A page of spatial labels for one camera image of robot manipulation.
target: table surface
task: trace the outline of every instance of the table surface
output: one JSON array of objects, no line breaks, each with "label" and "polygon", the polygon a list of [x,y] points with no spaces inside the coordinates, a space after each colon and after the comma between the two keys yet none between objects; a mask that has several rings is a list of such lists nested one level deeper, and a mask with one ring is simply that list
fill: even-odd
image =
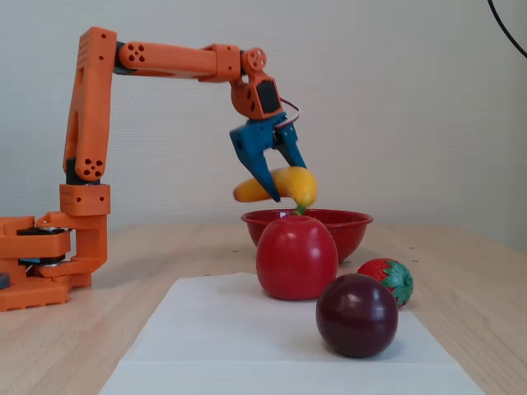
[{"label": "table surface", "polygon": [[[98,393],[174,281],[254,272],[244,224],[139,225],[110,235],[108,262],[64,305],[0,314],[0,393]],[[485,393],[527,388],[527,256],[457,227],[368,226],[340,272],[408,265],[408,307]]]}]

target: banana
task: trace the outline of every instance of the banana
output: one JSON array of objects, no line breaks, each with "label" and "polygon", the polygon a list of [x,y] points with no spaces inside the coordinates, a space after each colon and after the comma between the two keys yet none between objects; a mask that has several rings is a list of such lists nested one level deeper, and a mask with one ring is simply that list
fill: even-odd
[{"label": "banana", "polygon": [[[271,172],[274,184],[281,198],[291,198],[298,205],[297,210],[303,212],[316,199],[317,183],[314,175],[303,167],[286,167]],[[237,202],[261,202],[271,197],[256,179],[248,179],[238,185],[234,192]]]}]

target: red wire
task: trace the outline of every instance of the red wire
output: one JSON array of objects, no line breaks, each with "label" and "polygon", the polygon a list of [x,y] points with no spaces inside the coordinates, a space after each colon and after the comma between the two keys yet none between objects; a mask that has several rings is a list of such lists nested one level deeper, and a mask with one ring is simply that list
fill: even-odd
[{"label": "red wire", "polygon": [[280,101],[285,103],[286,105],[290,105],[293,109],[295,109],[296,110],[296,115],[293,118],[291,118],[291,119],[288,119],[286,121],[283,121],[283,122],[279,123],[278,125],[275,125],[274,126],[275,129],[283,129],[287,125],[290,125],[293,122],[295,122],[300,117],[300,107],[295,105],[293,102],[291,102],[291,101],[289,101],[287,99],[284,99],[283,97],[280,98]]}]

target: dark red plum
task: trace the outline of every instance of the dark red plum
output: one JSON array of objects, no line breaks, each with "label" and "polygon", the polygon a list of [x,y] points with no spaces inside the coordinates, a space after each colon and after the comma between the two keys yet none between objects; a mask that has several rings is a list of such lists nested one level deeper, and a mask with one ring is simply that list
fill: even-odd
[{"label": "dark red plum", "polygon": [[391,292],[376,279],[346,274],[319,297],[316,323],[337,353],[352,358],[375,356],[394,340],[399,311]]}]

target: paper sheet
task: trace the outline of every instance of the paper sheet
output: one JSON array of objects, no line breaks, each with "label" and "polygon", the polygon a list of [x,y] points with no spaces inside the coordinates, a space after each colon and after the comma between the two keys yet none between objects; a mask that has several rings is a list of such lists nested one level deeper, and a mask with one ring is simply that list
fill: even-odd
[{"label": "paper sheet", "polygon": [[407,309],[392,344],[367,360],[336,355],[315,302],[268,298],[255,275],[178,280],[101,394],[482,394]]}]

